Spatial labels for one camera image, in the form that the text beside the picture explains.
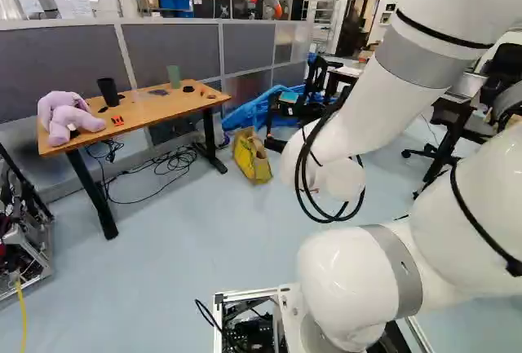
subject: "green cup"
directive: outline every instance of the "green cup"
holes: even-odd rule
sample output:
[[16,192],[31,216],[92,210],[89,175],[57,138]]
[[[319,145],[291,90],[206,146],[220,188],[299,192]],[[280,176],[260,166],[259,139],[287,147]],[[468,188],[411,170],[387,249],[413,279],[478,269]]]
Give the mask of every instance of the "green cup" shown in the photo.
[[177,90],[181,88],[181,82],[179,80],[179,68],[177,65],[169,65],[166,67],[166,71],[169,73],[170,86]]

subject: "doorway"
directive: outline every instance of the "doorway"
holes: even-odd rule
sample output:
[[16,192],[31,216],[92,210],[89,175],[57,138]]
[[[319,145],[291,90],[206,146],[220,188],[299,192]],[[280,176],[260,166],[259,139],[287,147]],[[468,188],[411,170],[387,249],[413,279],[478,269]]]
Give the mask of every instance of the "doorway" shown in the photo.
[[290,20],[306,20],[307,10],[303,11],[304,0],[292,0],[292,11]]
[[356,57],[368,43],[380,0],[348,0],[335,55]]

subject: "black cup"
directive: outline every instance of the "black cup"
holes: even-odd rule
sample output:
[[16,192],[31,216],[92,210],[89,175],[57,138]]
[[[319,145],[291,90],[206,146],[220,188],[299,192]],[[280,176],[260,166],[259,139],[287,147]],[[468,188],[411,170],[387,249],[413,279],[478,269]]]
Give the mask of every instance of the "black cup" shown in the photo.
[[116,83],[111,77],[99,78],[97,80],[101,94],[104,96],[105,103],[109,107],[116,107],[120,104],[120,98],[117,95]]

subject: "yellow cable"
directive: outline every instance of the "yellow cable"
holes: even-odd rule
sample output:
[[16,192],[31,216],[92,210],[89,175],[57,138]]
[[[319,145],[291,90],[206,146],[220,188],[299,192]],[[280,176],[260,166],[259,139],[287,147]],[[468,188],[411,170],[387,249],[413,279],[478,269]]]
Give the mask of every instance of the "yellow cable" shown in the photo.
[[25,302],[24,295],[22,294],[22,285],[20,280],[15,282],[16,293],[18,294],[18,299],[20,300],[20,310],[22,311],[22,346],[20,348],[20,353],[25,352],[25,341],[27,339],[27,314],[25,312]]

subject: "yellow bag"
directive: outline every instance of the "yellow bag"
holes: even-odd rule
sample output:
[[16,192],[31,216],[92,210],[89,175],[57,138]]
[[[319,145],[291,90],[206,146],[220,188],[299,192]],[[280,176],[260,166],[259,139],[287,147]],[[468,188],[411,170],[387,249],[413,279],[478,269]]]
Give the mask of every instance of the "yellow bag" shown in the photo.
[[237,131],[232,150],[237,165],[253,184],[266,183],[272,178],[267,151],[254,127]]

